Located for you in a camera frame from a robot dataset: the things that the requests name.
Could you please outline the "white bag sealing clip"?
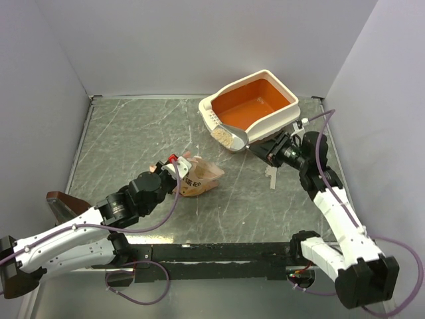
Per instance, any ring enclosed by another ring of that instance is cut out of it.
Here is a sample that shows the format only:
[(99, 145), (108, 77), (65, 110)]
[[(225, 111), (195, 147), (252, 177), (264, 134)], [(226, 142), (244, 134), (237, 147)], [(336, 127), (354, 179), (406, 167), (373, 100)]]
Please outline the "white bag sealing clip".
[(270, 178), (270, 189), (275, 190), (276, 188), (276, 178), (277, 178), (277, 168), (267, 165), (265, 169), (265, 176)]

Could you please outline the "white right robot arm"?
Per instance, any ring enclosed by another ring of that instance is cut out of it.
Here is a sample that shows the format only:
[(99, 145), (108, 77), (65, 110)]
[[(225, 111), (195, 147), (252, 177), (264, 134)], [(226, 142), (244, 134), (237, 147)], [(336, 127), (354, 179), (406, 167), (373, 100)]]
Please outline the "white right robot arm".
[(391, 299), (399, 264), (384, 255), (356, 216), (342, 181), (327, 164), (326, 136), (310, 131), (296, 144), (283, 132), (248, 149), (271, 167), (286, 164), (298, 171), (301, 186), (325, 217), (340, 248), (331, 248), (314, 231), (300, 231), (290, 241), (291, 260), (318, 266), (334, 282), (336, 295), (348, 309)]

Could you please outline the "grey metal litter scoop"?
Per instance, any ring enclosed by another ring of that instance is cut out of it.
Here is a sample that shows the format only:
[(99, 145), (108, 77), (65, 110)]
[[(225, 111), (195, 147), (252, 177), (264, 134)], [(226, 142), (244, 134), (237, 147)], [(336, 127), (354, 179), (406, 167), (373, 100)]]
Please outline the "grey metal litter scoop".
[(248, 134), (227, 124), (218, 124), (211, 132), (211, 136), (230, 152), (242, 152), (248, 149)]

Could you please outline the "pink cat litter bag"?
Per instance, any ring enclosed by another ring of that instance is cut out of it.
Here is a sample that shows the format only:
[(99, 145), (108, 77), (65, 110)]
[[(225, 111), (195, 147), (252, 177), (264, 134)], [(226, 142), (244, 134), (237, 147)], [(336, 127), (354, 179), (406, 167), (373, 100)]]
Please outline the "pink cat litter bag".
[[(224, 175), (221, 168), (200, 156), (192, 157), (190, 152), (182, 156), (192, 163), (192, 168), (187, 176), (177, 180), (177, 187), (172, 194), (179, 192), (183, 197), (196, 197), (218, 186), (218, 179)], [(150, 166), (151, 173), (155, 173), (155, 166)]]

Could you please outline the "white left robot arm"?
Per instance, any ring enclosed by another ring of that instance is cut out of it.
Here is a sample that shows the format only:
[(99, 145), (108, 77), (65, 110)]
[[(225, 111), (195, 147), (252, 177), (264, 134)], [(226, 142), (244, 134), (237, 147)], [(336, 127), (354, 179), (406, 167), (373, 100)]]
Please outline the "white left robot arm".
[(191, 167), (184, 157), (171, 156), (68, 222), (24, 239), (2, 237), (1, 295), (24, 296), (44, 280), (80, 268), (126, 266), (131, 259), (126, 234), (167, 194), (180, 191)]

